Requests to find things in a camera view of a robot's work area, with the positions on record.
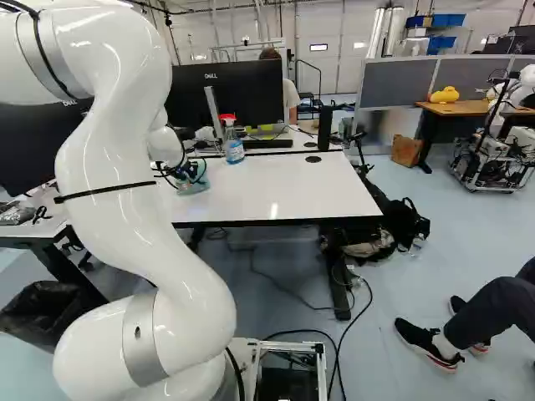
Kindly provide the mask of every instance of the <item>person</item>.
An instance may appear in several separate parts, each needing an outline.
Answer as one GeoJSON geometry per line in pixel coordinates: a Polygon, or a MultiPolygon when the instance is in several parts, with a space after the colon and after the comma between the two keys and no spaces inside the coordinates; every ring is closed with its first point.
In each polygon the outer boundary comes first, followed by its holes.
{"type": "Polygon", "coordinates": [[[498,277],[469,301],[458,296],[449,301],[453,317],[443,327],[425,329],[404,318],[395,319],[395,330],[414,351],[438,368],[454,373],[468,350],[486,354],[491,339],[513,325],[535,342],[535,257],[515,277],[498,277]]]}
{"type": "MultiPolygon", "coordinates": [[[[281,54],[275,48],[264,48],[260,53],[260,60],[282,60],[281,54]]],[[[298,105],[301,103],[298,90],[289,79],[283,78],[284,111],[288,111],[290,124],[298,123],[298,105]]]]}

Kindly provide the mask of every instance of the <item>cubicle partition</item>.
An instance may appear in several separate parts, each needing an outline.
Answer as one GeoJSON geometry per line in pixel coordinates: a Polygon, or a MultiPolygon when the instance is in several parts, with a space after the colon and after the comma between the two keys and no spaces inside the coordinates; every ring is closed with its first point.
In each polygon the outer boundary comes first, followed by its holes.
{"type": "Polygon", "coordinates": [[[413,135],[420,122],[421,110],[415,102],[426,101],[429,94],[454,86],[461,100],[481,99],[476,89],[489,89],[490,76],[518,71],[535,63],[535,55],[452,54],[371,58],[363,61],[360,90],[355,103],[356,125],[366,118],[374,121],[372,131],[376,150],[388,153],[394,134],[413,135]]]}

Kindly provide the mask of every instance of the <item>white desk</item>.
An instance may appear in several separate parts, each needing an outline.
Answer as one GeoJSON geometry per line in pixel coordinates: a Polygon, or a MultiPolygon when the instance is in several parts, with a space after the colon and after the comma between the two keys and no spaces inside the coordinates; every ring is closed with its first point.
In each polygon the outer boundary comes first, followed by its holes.
{"type": "MultiPolygon", "coordinates": [[[[175,227],[195,228],[200,241],[207,226],[268,226],[315,223],[322,227],[357,223],[382,216],[379,207],[345,158],[344,152],[259,155],[229,165],[223,158],[206,159],[210,190],[178,196],[163,179],[158,188],[175,227]],[[320,157],[309,163],[309,156],[320,157]]],[[[61,282],[84,288],[95,306],[106,302],[87,277],[56,246],[69,234],[63,214],[22,226],[0,227],[0,246],[27,248],[61,282]]],[[[345,269],[339,254],[326,255],[329,284],[339,319],[351,318],[346,289],[338,282],[345,269]]]]}
{"type": "Polygon", "coordinates": [[[0,226],[0,239],[20,239],[21,242],[30,241],[33,238],[39,240],[53,240],[67,226],[67,216],[64,212],[54,215],[51,219],[40,220],[37,224],[26,221],[20,226],[0,226]]]}
{"type": "Polygon", "coordinates": [[[343,152],[246,157],[229,165],[208,159],[210,190],[177,196],[164,180],[162,198],[175,226],[300,224],[382,216],[343,152]]]}
{"type": "MultiPolygon", "coordinates": [[[[278,140],[293,140],[293,146],[291,148],[263,148],[263,149],[250,149],[246,150],[246,155],[276,155],[276,154],[293,154],[293,153],[312,153],[319,152],[318,147],[307,147],[304,144],[307,142],[318,143],[318,136],[313,135],[313,137],[308,136],[307,134],[297,131],[296,129],[289,128],[288,132],[285,134],[280,134],[277,137],[278,140]]],[[[330,151],[341,151],[344,147],[342,145],[329,145],[330,151]]],[[[217,151],[214,149],[205,149],[205,150],[196,150],[195,152],[189,153],[189,157],[221,157],[217,151]]]]}
{"type": "Polygon", "coordinates": [[[51,209],[53,214],[47,212],[47,215],[52,218],[42,219],[35,225],[27,221],[20,226],[0,226],[0,246],[30,250],[59,282],[83,288],[95,307],[107,303],[108,300],[85,274],[56,247],[57,241],[70,236],[73,231],[64,207],[51,209]]]}

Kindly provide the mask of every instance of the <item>white sock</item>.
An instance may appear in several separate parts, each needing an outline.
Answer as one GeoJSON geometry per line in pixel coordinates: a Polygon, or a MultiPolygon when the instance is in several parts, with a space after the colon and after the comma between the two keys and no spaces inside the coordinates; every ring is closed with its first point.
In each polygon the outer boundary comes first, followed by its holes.
{"type": "Polygon", "coordinates": [[[442,333],[433,336],[431,342],[446,359],[452,359],[455,357],[456,353],[461,351],[460,349],[455,348],[442,333]]]}

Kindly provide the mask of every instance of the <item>trash bin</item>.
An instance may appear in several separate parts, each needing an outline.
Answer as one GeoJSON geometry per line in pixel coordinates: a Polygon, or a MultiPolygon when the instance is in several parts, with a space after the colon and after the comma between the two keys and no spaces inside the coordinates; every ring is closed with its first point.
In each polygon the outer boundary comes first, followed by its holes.
{"type": "Polygon", "coordinates": [[[70,323],[93,307],[75,284],[34,282],[2,309],[0,331],[53,353],[70,323]]]}

